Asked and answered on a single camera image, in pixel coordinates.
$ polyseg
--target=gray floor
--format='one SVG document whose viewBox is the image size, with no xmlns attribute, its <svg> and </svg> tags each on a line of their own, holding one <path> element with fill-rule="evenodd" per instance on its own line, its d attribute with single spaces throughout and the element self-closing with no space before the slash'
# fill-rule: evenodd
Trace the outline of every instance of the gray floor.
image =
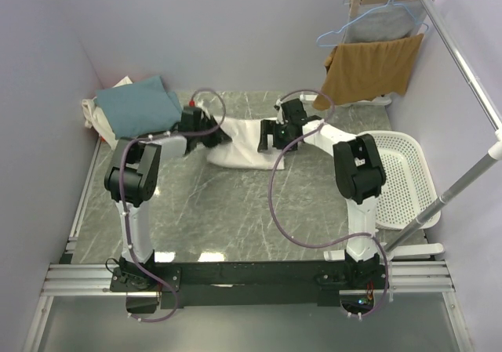
<svg viewBox="0 0 502 352">
<path fill-rule="evenodd" d="M 158 324 L 122 297 L 56 297 L 41 352 L 457 352 L 440 293 L 395 295 L 363 322 L 315 305 L 188 307 Z"/>
<path fill-rule="evenodd" d="M 282 94 L 224 93 L 224 99 L 229 116 L 260 119 L 276 115 L 273 105 Z M 185 104 L 190 93 L 179 96 Z M 211 111 L 218 114 L 214 104 Z M 311 108 L 307 112 L 319 114 Z M 391 128 L 383 107 L 340 107 L 332 123 L 353 133 Z M 72 263 L 103 263 L 120 256 L 118 212 L 103 185 L 110 159 L 109 146 L 101 144 Z M 321 259 L 322 251 L 295 246 L 277 231 L 267 207 L 269 176 L 267 171 L 208 164 L 204 150 L 164 163 L 150 207 L 155 250 L 174 253 L 178 261 L 197 261 L 202 253 L 234 261 Z M 275 183 L 278 218 L 296 238 L 314 244 L 347 234 L 345 200 L 336 188 L 328 154 L 303 145 L 286 157 L 286 170 L 278 173 Z M 396 233 L 381 230 L 378 236 L 386 241 Z M 408 243 L 424 243 L 424 233 L 417 232 Z"/>
</svg>

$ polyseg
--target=white towel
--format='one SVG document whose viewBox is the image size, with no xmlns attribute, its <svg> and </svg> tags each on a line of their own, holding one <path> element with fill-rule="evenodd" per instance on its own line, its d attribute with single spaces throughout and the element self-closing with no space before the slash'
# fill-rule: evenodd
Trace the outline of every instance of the white towel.
<svg viewBox="0 0 502 352">
<path fill-rule="evenodd" d="M 225 118 L 221 129 L 232 138 L 231 143 L 210 148 L 207 161 L 230 169 L 272 169 L 280 150 L 272 147 L 272 136 L 268 136 L 268 151 L 258 152 L 260 142 L 260 119 Z M 278 165 L 284 169 L 284 158 Z"/>
<path fill-rule="evenodd" d="M 115 84 L 114 87 L 132 83 L 133 82 L 131 81 L 131 79 L 129 79 L 129 76 L 126 76 L 120 82 Z M 82 100 L 82 110 L 85 117 L 84 126 L 87 129 L 91 129 L 93 127 L 98 132 L 98 134 L 100 134 L 103 139 L 105 139 L 106 142 L 110 144 L 111 149 L 114 150 L 115 147 L 117 147 L 115 134 L 111 129 L 103 110 L 94 103 L 95 99 L 96 97 L 94 97 L 94 99 Z"/>
</svg>

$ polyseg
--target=wall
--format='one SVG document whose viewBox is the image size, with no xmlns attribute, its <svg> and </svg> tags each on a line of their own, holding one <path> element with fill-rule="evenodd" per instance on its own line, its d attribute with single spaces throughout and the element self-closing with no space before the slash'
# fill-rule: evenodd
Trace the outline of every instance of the wall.
<svg viewBox="0 0 502 352">
<path fill-rule="evenodd" d="M 0 0 L 0 350 L 24 343 L 58 260 L 96 137 L 79 100 L 100 87 L 55 0 Z"/>
<path fill-rule="evenodd" d="M 173 89 L 318 88 L 343 0 L 60 0 L 105 86 L 162 74 Z M 332 37 L 338 42 L 340 37 Z"/>
<path fill-rule="evenodd" d="M 460 47 L 502 109 L 500 0 L 437 0 Z M 404 100 L 389 108 L 391 123 L 422 145 L 438 191 L 444 191 L 495 142 L 493 129 L 437 33 L 420 51 Z M 445 258 L 478 352 L 502 350 L 500 239 L 502 165 L 491 168 L 444 209 L 429 239 Z"/>
</svg>

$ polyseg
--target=folded towel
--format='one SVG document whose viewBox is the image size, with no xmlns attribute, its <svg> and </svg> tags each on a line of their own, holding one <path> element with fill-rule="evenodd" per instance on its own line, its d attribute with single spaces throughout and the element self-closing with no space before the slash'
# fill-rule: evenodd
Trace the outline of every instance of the folded towel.
<svg viewBox="0 0 502 352">
<path fill-rule="evenodd" d="M 328 74 L 322 92 L 336 105 L 391 92 L 404 95 L 423 37 L 418 34 L 387 42 L 338 45 L 324 63 Z M 318 111 L 329 105 L 323 96 L 312 104 Z"/>
<path fill-rule="evenodd" d="M 272 147 L 272 136 L 269 136 L 268 151 L 258 152 L 260 123 L 260 119 L 226 117 L 221 129 L 232 138 L 232 141 L 209 149 L 207 161 L 230 169 L 272 169 L 280 151 Z M 284 169 L 284 159 L 279 163 L 278 169 Z"/>
<path fill-rule="evenodd" d="M 164 90 L 160 76 L 96 91 L 96 104 L 116 139 L 167 131 L 180 120 L 182 110 L 176 94 Z"/>
<path fill-rule="evenodd" d="M 403 2 L 409 11 L 422 21 L 425 10 L 420 1 Z M 375 5 L 359 6 L 357 19 L 363 13 L 373 9 Z M 376 9 L 360 20 L 349 25 L 342 40 L 345 44 L 356 42 L 392 41 L 409 37 L 417 29 L 415 20 L 402 5 L 386 5 Z"/>
<path fill-rule="evenodd" d="M 120 82 L 114 85 L 114 87 L 119 87 L 121 85 L 132 84 L 131 79 L 128 76 L 123 78 Z M 84 99 L 82 100 L 82 111 L 85 117 L 85 127 L 88 129 L 94 128 L 101 137 L 110 144 L 111 149 L 117 147 L 117 140 L 115 139 L 115 134 L 108 123 L 103 110 L 98 107 L 95 103 L 95 99 Z"/>
</svg>

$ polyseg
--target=gray cloth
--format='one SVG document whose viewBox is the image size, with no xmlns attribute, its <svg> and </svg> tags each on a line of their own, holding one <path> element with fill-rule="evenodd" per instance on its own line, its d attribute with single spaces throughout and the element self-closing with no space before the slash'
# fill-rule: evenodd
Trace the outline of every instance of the gray cloth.
<svg viewBox="0 0 502 352">
<path fill-rule="evenodd" d="M 409 11 L 422 21 L 425 18 L 424 7 L 420 1 L 403 2 Z M 358 15 L 351 20 L 357 19 L 363 13 L 368 12 L 375 5 L 361 5 Z M 418 26 L 402 5 L 387 5 L 382 9 L 372 11 L 345 30 L 342 42 L 346 44 L 357 42 L 393 41 L 409 37 L 414 34 Z"/>
<path fill-rule="evenodd" d="M 164 90 L 160 76 L 96 91 L 96 104 L 117 139 L 169 130 L 181 117 L 177 95 Z"/>
</svg>

